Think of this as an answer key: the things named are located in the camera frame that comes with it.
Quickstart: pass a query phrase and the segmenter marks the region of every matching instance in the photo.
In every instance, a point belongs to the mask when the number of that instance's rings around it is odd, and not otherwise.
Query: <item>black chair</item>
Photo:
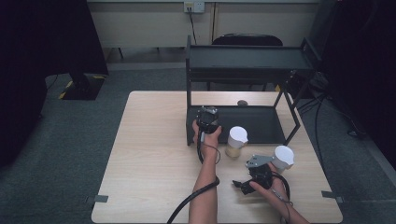
[[[216,38],[212,45],[239,45],[239,46],[283,46],[282,41],[273,35],[253,35],[253,34],[227,34]],[[207,90],[210,91],[210,83],[206,82]],[[262,90],[265,91],[267,83],[257,81],[221,81],[216,83],[222,84],[242,84],[262,85]]]

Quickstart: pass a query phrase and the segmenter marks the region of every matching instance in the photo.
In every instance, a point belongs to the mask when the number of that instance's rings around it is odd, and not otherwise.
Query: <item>black curtain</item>
[[[326,41],[323,65],[334,99],[346,105],[364,131],[395,167],[396,158],[396,1],[322,0],[332,15],[314,34]]]
[[[0,3],[0,163],[15,159],[44,104],[45,77],[108,75],[86,0]]]

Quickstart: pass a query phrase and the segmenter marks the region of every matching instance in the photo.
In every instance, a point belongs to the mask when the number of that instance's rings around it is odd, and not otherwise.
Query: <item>metal bracket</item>
[[[95,195],[93,200],[96,203],[107,203],[108,196],[106,196],[106,195]]]
[[[274,157],[253,155],[250,158],[250,160],[247,161],[246,167],[247,168],[259,167],[264,165],[265,163],[273,161],[274,159],[275,159]]]
[[[335,194],[333,192],[329,192],[329,191],[322,191],[322,197],[323,198],[332,198],[335,199],[338,203],[343,203],[344,202],[344,198],[343,197],[337,197],[335,196]]]

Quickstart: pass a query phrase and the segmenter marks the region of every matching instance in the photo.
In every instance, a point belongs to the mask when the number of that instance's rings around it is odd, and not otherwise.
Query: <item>black metal shelf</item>
[[[226,143],[228,133],[233,126],[244,127],[252,144],[283,144],[287,145],[300,127],[300,122],[294,108],[306,88],[309,79],[314,75],[315,68],[320,63],[320,57],[307,39],[299,48],[259,47],[259,46],[199,46],[191,44],[188,37],[186,75],[187,75],[187,144],[192,143],[192,121],[201,105],[191,104],[191,83],[207,81],[262,81],[275,82],[281,87],[281,92],[274,105],[214,105],[220,113],[219,122],[223,132],[219,137],[220,143]],[[297,94],[294,103],[287,93],[286,83],[298,74],[306,82],[301,92]],[[291,134],[285,137],[276,106],[280,97],[284,95],[295,127]]]

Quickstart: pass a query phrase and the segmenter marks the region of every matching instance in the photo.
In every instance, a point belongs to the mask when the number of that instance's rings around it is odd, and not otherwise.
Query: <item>chair back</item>
[[[227,34],[216,38],[212,45],[283,46],[283,43],[273,35]]]

